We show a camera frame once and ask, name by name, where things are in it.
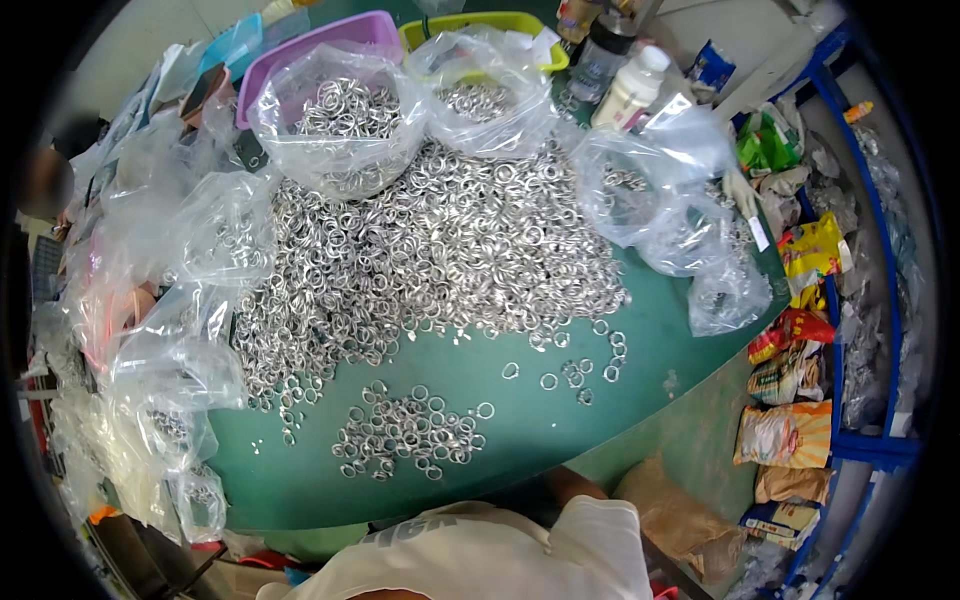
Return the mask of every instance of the purple plastic basket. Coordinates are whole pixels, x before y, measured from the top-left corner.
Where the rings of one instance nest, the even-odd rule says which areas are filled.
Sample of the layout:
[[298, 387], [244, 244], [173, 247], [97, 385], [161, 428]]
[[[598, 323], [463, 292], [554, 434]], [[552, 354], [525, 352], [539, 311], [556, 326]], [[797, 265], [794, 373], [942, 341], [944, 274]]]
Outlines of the purple plastic basket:
[[279, 65], [282, 68], [296, 59], [312, 51], [319, 44], [335, 39], [348, 39], [358, 43], [380, 44], [396, 46], [400, 63], [403, 60], [403, 46], [400, 44], [400, 35], [396, 32], [396, 25], [386, 11], [361, 12], [354, 16], [307, 32], [300, 37], [277, 46], [259, 59], [254, 60], [247, 69], [247, 74], [240, 85], [240, 95], [237, 97], [236, 124], [239, 130], [248, 130], [247, 109], [256, 102], [260, 90], [270, 70]]

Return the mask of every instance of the green table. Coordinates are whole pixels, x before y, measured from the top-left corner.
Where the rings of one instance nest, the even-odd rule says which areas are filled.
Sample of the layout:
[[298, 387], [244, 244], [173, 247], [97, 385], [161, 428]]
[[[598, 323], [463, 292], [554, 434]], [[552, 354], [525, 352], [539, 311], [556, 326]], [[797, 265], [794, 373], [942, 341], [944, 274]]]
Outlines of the green table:
[[[520, 3], [509, 10], [526, 10], [550, 26], [556, 3]], [[356, 12], [381, 8], [378, 2], [334, 2], [311, 9], [315, 26]], [[471, 0], [468, 11], [504, 10], [502, 4]], [[397, 24], [420, 17], [409, 0], [390, 8]], [[661, 276], [633, 250], [616, 249], [625, 264], [624, 285], [633, 303], [607, 321], [612, 330], [626, 334], [628, 363], [616, 383], [604, 381], [603, 367], [611, 356], [605, 337], [594, 335], [590, 321], [574, 320], [567, 348], [530, 348], [525, 334], [486, 339], [467, 330], [470, 340], [455, 331], [444, 338], [420, 334], [416, 342], [401, 338], [393, 363], [337, 368], [336, 379], [324, 385], [324, 398], [315, 406], [298, 405], [306, 415], [295, 430], [296, 446], [281, 439], [277, 410], [218, 410], [210, 413], [220, 449], [208, 461], [223, 478], [231, 504], [227, 527], [239, 531], [307, 529], [404, 516], [448, 502], [492, 492], [537, 475], [594, 448], [633, 427], [680, 397], [740, 351], [781, 312], [789, 295], [775, 248], [757, 256], [760, 270], [770, 277], [775, 298], [755, 324], [731, 334], [694, 339], [687, 326], [686, 291], [690, 279]], [[590, 358], [594, 371], [585, 387], [595, 394], [592, 406], [577, 403], [576, 390], [561, 377], [556, 390], [540, 388], [545, 372], [560, 374], [568, 359]], [[519, 364], [520, 376], [500, 376], [506, 363]], [[442, 396], [447, 410], [465, 414], [480, 402], [496, 407], [491, 420], [479, 421], [477, 432], [487, 437], [481, 452], [469, 465], [440, 461], [440, 481], [429, 481], [411, 459], [397, 459], [396, 475], [377, 482], [369, 475], [347, 479], [339, 470], [343, 459], [330, 447], [336, 432], [347, 421], [351, 406], [368, 408], [361, 390], [374, 379], [390, 387], [391, 397], [410, 393], [417, 384], [431, 395]], [[259, 454], [254, 454], [254, 447]]]

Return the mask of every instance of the white t-shirt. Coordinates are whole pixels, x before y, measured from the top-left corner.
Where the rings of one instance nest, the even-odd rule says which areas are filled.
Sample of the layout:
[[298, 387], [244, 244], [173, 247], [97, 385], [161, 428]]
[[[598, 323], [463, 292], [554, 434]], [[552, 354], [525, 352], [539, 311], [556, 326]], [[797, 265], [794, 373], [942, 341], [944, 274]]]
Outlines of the white t-shirt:
[[577, 496], [553, 529], [461, 502], [345, 548], [284, 600], [406, 589], [431, 600], [652, 600], [636, 508]]

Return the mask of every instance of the red snack bag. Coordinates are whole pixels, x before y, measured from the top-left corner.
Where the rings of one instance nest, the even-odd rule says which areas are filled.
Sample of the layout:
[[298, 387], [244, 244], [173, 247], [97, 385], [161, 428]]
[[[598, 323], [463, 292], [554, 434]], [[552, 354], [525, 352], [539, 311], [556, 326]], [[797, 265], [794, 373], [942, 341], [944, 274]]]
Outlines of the red snack bag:
[[780, 354], [794, 340], [832, 344], [833, 326], [808, 310], [787, 308], [747, 346], [747, 356], [752, 365], [758, 365]]

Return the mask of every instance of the brown paper bag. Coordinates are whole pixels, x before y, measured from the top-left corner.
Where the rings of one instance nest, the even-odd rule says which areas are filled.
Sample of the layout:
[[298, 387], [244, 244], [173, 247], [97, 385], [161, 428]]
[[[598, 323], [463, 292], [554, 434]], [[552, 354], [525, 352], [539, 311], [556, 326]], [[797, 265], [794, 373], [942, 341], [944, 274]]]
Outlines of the brown paper bag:
[[761, 465], [756, 472], [754, 502], [783, 501], [795, 495], [827, 504], [832, 468], [787, 468]]
[[747, 533], [667, 479], [660, 458], [630, 469], [613, 497], [636, 506], [640, 530], [663, 554], [689, 563], [703, 583], [723, 581], [736, 568]]

